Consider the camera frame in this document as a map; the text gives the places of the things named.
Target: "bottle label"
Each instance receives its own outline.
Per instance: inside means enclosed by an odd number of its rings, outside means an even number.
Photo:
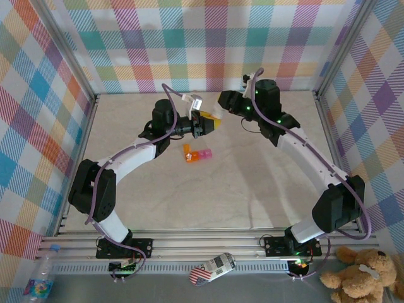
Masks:
[[[25,287],[24,295],[46,299],[51,291],[53,281],[30,279]]]

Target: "plaid wall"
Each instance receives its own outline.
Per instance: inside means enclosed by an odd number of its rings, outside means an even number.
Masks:
[[[401,254],[400,264],[404,264],[403,16],[403,0],[378,1],[324,101],[345,169],[366,182],[365,204],[373,230],[387,249]]]
[[[47,0],[99,93],[238,90],[260,66],[282,90],[313,89],[360,2]]]
[[[90,108],[28,0],[0,0],[0,302],[19,302]]]

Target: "brown teddy bear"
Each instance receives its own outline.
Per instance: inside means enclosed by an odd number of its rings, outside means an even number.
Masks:
[[[328,288],[338,289],[331,295],[336,303],[382,303],[384,287],[404,299],[404,284],[396,280],[397,271],[389,256],[377,249],[359,252],[340,247],[337,258],[354,265],[339,273],[326,272],[320,276]]]

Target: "white floor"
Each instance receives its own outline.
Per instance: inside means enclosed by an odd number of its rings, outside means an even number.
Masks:
[[[201,110],[211,111],[219,93],[200,93]],[[103,95],[85,158],[98,160],[128,146],[152,117],[163,94]],[[175,99],[180,114],[181,101]],[[283,92],[283,110],[302,125],[309,139],[330,152],[311,92]],[[318,196],[293,161],[260,134],[243,130],[227,114],[220,128],[198,139],[172,141],[157,159],[117,186],[116,211],[131,229],[288,227],[310,214]],[[245,127],[257,130],[253,122]],[[182,145],[210,148],[213,158],[186,163]],[[66,230],[91,230],[86,216],[70,208]]]

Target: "bottle cap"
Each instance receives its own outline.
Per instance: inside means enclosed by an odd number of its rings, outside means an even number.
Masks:
[[[61,246],[60,246],[59,244],[52,244],[52,245],[50,246],[50,250],[51,250],[51,251],[59,251],[60,248],[61,248]]]

